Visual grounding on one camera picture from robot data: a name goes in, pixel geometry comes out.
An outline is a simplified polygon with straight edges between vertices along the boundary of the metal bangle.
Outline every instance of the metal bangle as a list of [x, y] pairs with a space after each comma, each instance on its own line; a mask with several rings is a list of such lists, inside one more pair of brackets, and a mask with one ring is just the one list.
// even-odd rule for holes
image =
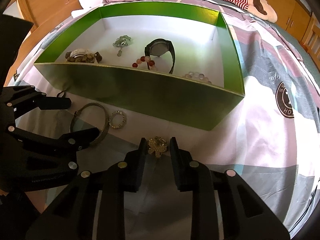
[[86, 104], [86, 105], [83, 106], [80, 110], [75, 111], [75, 113], [74, 113], [74, 115], [73, 115], [73, 118], [72, 118], [72, 120], [71, 120], [71, 123], [70, 123], [70, 132], [73, 132], [73, 127], [74, 127], [75, 122], [76, 122], [76, 117], [78, 117], [78, 116], [82, 113], [82, 111], [83, 111], [85, 108], [89, 107], [89, 106], [98, 106], [98, 107], [100, 107], [100, 108], [103, 109], [104, 114], [105, 114], [105, 124], [104, 124], [104, 126], [103, 126], [102, 131], [100, 132], [99, 136], [98, 136], [97, 138], [95, 138], [95, 140], [93, 140], [93, 141], [90, 143], [90, 146], [96, 146], [97, 144], [99, 144], [99, 143], [106, 137], [106, 135], [108, 134], [108, 130], [109, 130], [109, 123], [108, 123], [108, 121], [109, 121], [109, 115], [108, 115], [107, 110], [106, 110], [102, 105], [100, 105], [100, 104], [98, 104], [98, 103], [92, 102], [92, 103]]

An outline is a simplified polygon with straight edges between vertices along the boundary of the silver charm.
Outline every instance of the silver charm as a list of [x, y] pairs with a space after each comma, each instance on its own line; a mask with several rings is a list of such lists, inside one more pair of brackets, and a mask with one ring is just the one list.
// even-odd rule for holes
[[131, 44], [131, 38], [128, 35], [120, 36], [115, 43], [112, 45], [116, 48], [120, 48], [117, 56], [120, 57], [122, 54], [122, 48], [127, 47]]

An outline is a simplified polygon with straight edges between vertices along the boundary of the rhinestone ring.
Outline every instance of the rhinestone ring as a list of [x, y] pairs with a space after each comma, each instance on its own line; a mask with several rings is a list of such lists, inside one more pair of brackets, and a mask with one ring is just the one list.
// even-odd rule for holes
[[[122, 123], [119, 124], [119, 125], [113, 125], [112, 124], [112, 121], [113, 121], [113, 118], [115, 117], [115, 115], [122, 115]], [[122, 127], [124, 127], [125, 123], [127, 122], [127, 118], [125, 117], [124, 113], [122, 113], [121, 111], [115, 111], [111, 114], [111, 116], [109, 117], [109, 125], [111, 128], [113, 129], [121, 129]]]

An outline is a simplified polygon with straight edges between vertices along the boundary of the red bead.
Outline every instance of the red bead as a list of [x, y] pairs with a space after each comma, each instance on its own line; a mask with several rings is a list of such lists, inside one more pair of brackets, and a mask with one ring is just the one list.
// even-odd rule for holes
[[148, 63], [149, 63], [149, 66], [150, 66], [150, 67], [152, 67], [152, 66], [155, 65], [155, 62], [154, 62], [153, 60], [150, 60]]

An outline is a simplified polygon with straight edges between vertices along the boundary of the gold brooch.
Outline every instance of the gold brooch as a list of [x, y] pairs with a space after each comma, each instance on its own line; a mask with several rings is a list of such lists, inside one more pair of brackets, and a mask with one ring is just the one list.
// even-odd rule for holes
[[167, 142], [161, 137], [154, 137], [148, 140], [148, 153], [156, 154], [156, 158], [160, 158], [162, 153], [165, 153], [168, 150]]

